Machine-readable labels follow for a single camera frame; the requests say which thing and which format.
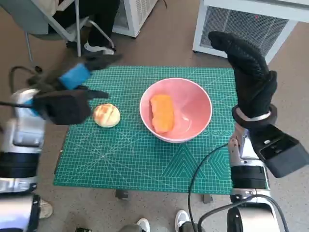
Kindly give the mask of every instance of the green cutting mat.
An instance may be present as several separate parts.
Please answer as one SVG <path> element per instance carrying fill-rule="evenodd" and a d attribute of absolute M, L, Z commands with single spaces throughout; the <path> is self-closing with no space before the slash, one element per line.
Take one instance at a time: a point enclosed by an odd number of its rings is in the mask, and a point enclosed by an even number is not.
<path fill-rule="evenodd" d="M 213 115 L 207 129 L 183 144 L 155 138 L 139 113 L 143 92 L 163 78 L 182 77 L 201 85 L 209 94 Z M 60 155 L 55 185 L 188 192 L 200 161 L 227 143 L 234 130 L 231 108 L 236 104 L 232 69 L 191 67 L 111 66 L 96 71 L 85 82 L 90 89 L 110 93 L 109 100 L 93 100 L 94 109 L 112 103 L 121 112 L 120 123 L 109 129 L 92 118 L 71 126 Z M 212 154 L 202 167 L 195 193 L 229 194 L 231 189 L 227 149 Z"/>

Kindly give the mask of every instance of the white appliance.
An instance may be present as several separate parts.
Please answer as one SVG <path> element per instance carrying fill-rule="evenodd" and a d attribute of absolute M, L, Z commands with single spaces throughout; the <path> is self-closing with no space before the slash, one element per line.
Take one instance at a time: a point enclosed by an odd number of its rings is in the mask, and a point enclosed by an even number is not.
<path fill-rule="evenodd" d="M 226 57 L 208 33 L 231 32 L 259 47 L 269 63 L 297 22 L 309 22 L 308 5 L 297 1 L 303 0 L 200 0 L 193 51 Z"/>
<path fill-rule="evenodd" d="M 113 32 L 136 38 L 158 0 L 121 0 Z"/>

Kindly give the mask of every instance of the pink bowl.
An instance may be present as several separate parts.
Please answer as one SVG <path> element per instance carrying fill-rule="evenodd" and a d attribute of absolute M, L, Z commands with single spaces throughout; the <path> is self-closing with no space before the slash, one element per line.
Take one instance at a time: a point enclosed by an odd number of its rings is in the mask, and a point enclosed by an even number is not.
<path fill-rule="evenodd" d="M 175 124 L 170 132 L 158 134 L 152 126 L 150 99 L 155 94 L 169 94 L 173 100 Z M 211 100 L 206 91 L 182 78 L 170 78 L 151 85 L 140 100 L 140 116 L 143 123 L 159 139 L 169 143 L 183 143 L 201 134 L 212 115 Z"/>

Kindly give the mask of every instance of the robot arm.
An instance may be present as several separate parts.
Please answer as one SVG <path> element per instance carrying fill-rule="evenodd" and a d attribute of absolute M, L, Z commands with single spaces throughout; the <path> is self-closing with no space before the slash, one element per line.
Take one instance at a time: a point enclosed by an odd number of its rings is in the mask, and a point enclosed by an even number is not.
<path fill-rule="evenodd" d="M 273 124 L 277 109 L 270 104 L 277 88 L 277 73 L 269 71 L 258 48 L 237 35 L 209 33 L 213 48 L 225 51 L 234 69 L 238 105 L 232 109 L 235 131 L 228 142 L 232 203 L 253 195 L 270 197 L 267 168 L 284 177 L 309 163 L 298 140 Z M 272 203 L 255 197 L 227 214 L 228 232 L 279 232 Z"/>
<path fill-rule="evenodd" d="M 90 71 L 103 69 L 119 58 L 87 56 L 68 71 L 32 77 L 28 80 L 29 89 L 12 95 L 14 103 L 32 108 L 13 108 L 4 131 L 0 152 L 0 232 L 36 231 L 40 198 L 32 192 L 37 186 L 45 121 L 57 125 L 82 123 L 91 112 L 88 100 L 108 98 L 108 94 L 80 84 L 90 77 Z"/>

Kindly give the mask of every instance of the shoe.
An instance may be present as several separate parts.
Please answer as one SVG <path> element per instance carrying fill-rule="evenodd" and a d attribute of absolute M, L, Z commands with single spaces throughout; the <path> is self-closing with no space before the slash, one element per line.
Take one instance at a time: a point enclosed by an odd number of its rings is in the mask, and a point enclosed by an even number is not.
<path fill-rule="evenodd" d="M 114 55 L 114 51 L 108 47 L 100 47 L 100 46 L 90 46 L 88 41 L 84 44 L 84 48 L 89 52 L 99 52 L 102 51 L 105 55 Z"/>
<path fill-rule="evenodd" d="M 147 219 L 141 218 L 136 224 L 138 224 L 145 232 L 150 232 L 150 224 Z"/>
<path fill-rule="evenodd" d="M 53 207 L 47 201 L 40 200 L 40 219 L 49 218 L 53 214 Z"/>
<path fill-rule="evenodd" d="M 179 210 L 175 217 L 175 230 L 179 231 L 179 228 L 187 221 L 190 221 L 189 215 L 184 210 Z"/>

